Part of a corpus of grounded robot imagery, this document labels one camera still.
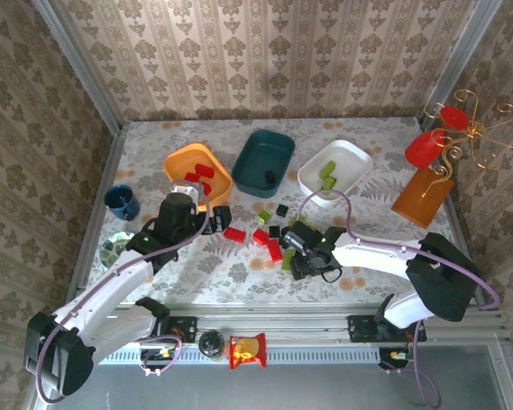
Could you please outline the blue mug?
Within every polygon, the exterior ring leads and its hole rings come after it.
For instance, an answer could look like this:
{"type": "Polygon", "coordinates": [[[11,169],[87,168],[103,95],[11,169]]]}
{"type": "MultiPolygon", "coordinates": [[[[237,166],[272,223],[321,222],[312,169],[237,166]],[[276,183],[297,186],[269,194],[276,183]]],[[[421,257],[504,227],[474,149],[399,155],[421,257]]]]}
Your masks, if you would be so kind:
{"type": "Polygon", "coordinates": [[[139,200],[133,190],[124,184],[110,187],[103,200],[106,208],[120,220],[134,220],[140,212],[139,200]]]}

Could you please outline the white plastic container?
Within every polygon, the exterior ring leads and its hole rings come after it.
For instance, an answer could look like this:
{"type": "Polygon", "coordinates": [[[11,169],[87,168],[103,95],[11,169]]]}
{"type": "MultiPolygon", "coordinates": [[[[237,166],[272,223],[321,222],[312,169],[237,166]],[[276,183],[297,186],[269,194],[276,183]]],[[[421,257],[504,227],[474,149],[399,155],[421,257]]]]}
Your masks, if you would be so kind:
{"type": "Polygon", "coordinates": [[[365,151],[348,141],[334,140],[298,170],[298,185],[306,196],[319,191],[311,201],[323,208],[330,208],[340,199],[337,191],[346,195],[372,167],[373,161],[365,151]],[[337,182],[331,190],[322,190],[319,172],[329,161],[336,163],[331,176],[337,182]]]}

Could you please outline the grey metal panel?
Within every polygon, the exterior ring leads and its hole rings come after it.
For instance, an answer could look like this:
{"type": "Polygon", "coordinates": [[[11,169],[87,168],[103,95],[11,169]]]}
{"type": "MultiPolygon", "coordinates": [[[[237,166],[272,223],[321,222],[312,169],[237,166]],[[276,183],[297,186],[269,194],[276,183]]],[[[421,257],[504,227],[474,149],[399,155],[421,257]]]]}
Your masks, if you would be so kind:
{"type": "Polygon", "coordinates": [[[100,365],[64,401],[23,410],[513,410],[503,358],[484,346],[418,349],[420,377],[376,364],[173,365],[160,377],[100,365]]]}

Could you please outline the aluminium front rail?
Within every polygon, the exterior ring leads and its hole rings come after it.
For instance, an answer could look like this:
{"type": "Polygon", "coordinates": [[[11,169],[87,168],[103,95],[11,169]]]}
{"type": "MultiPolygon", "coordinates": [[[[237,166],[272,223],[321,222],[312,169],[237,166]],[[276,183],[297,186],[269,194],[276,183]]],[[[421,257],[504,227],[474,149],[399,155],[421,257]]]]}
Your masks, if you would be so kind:
{"type": "MultiPolygon", "coordinates": [[[[235,336],[265,333],[274,346],[347,345],[352,315],[373,315],[378,306],[361,303],[170,304],[173,316],[195,316],[198,330],[230,330],[235,336]]],[[[468,311],[460,322],[425,321],[425,346],[486,345],[510,340],[498,311],[468,311]]]]}

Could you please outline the teal plastic container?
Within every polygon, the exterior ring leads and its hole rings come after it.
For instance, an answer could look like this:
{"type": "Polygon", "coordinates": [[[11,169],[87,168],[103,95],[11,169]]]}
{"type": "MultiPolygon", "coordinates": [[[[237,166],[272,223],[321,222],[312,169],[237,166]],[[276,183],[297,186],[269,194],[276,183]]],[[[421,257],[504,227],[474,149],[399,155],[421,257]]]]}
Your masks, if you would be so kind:
{"type": "Polygon", "coordinates": [[[253,132],[233,166],[232,179],[245,194],[270,198],[279,189],[293,156],[296,144],[284,134],[269,130],[253,132]],[[265,173],[273,170],[275,181],[267,181],[265,173]]]}

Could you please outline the dark round jar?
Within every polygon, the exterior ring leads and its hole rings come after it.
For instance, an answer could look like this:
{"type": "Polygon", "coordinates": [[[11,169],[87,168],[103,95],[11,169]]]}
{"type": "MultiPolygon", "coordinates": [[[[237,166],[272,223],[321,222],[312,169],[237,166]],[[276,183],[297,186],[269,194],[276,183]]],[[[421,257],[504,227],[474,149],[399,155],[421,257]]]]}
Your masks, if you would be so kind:
{"type": "Polygon", "coordinates": [[[227,358],[227,342],[218,330],[204,332],[198,340],[198,349],[209,360],[221,362],[227,358]]]}

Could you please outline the green patterned plate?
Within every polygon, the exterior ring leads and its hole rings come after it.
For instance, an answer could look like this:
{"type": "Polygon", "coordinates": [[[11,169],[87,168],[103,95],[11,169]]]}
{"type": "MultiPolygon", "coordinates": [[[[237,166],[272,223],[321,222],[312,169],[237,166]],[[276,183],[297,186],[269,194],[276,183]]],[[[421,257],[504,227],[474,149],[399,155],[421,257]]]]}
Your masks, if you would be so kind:
{"type": "Polygon", "coordinates": [[[130,231],[119,231],[103,242],[99,251],[99,260],[104,268],[108,269],[115,263],[133,236],[134,234],[130,231]]]}

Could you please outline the orange wooden board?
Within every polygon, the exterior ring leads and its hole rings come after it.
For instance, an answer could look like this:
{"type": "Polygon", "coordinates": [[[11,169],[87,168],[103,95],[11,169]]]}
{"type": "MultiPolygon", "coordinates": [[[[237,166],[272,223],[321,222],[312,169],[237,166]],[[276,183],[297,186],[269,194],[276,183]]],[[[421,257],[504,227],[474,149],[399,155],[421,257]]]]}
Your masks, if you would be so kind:
{"type": "Polygon", "coordinates": [[[431,169],[420,168],[392,205],[392,211],[421,228],[428,228],[453,185],[451,179],[443,181],[431,169]]]}

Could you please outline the small electronics board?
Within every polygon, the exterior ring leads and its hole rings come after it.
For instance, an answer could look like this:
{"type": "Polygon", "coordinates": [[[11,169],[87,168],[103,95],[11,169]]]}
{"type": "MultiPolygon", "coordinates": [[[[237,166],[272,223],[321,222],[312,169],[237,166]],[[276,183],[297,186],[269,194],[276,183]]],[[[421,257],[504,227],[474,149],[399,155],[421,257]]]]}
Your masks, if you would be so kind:
{"type": "Polygon", "coordinates": [[[379,348],[378,366],[385,371],[405,369],[414,359],[408,349],[379,348]]]}
{"type": "Polygon", "coordinates": [[[177,349],[172,347],[142,349],[140,359],[145,361],[171,361],[176,355],[177,349]]]}

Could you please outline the red snack bag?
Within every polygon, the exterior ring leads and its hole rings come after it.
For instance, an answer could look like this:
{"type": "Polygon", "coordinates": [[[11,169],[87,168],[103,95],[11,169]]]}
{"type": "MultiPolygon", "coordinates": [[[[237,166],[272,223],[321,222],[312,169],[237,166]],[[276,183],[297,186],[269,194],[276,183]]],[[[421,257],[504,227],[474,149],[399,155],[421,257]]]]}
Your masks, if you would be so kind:
{"type": "Polygon", "coordinates": [[[254,337],[230,337],[229,367],[257,363],[261,367],[267,366],[266,337],[264,333],[254,337]]]}

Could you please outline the orange plastic container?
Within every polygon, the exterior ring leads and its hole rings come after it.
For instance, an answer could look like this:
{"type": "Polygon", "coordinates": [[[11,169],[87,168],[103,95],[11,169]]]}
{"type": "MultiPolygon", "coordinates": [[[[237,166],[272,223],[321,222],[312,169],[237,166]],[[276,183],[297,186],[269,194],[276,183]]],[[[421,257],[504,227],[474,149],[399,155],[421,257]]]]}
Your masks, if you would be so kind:
{"type": "Polygon", "coordinates": [[[210,184],[212,191],[207,196],[211,207],[227,205],[233,188],[233,180],[226,168],[214,154],[201,143],[191,143],[170,154],[163,162],[163,170],[170,180],[184,179],[187,173],[196,173],[200,163],[215,169],[215,176],[207,179],[201,176],[200,182],[210,184]]]}

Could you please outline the aluminium corner post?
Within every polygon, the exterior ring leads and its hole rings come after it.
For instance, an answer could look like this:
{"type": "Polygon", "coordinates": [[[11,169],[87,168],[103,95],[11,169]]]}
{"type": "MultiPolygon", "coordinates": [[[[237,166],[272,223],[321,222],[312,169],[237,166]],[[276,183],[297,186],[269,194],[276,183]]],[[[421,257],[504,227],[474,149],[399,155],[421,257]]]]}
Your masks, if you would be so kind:
{"type": "Polygon", "coordinates": [[[98,77],[91,54],[84,49],[76,27],[58,0],[31,0],[51,34],[67,57],[101,119],[113,138],[121,133],[123,120],[115,108],[104,82],[98,77]]]}
{"type": "Polygon", "coordinates": [[[446,0],[429,61],[439,74],[427,103],[445,103],[504,0],[446,0]]]}

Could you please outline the red glass goblet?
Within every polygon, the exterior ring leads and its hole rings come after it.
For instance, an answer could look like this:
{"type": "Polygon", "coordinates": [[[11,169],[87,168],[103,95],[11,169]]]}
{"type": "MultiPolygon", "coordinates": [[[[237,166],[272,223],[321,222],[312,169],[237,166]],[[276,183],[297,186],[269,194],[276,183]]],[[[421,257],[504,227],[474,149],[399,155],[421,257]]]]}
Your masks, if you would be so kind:
{"type": "Polygon", "coordinates": [[[430,167],[454,140],[454,134],[464,133],[469,127],[469,117],[454,106],[433,103],[430,108],[425,107],[424,114],[431,120],[441,120],[442,127],[425,131],[406,148],[406,160],[417,168],[430,167]]]}

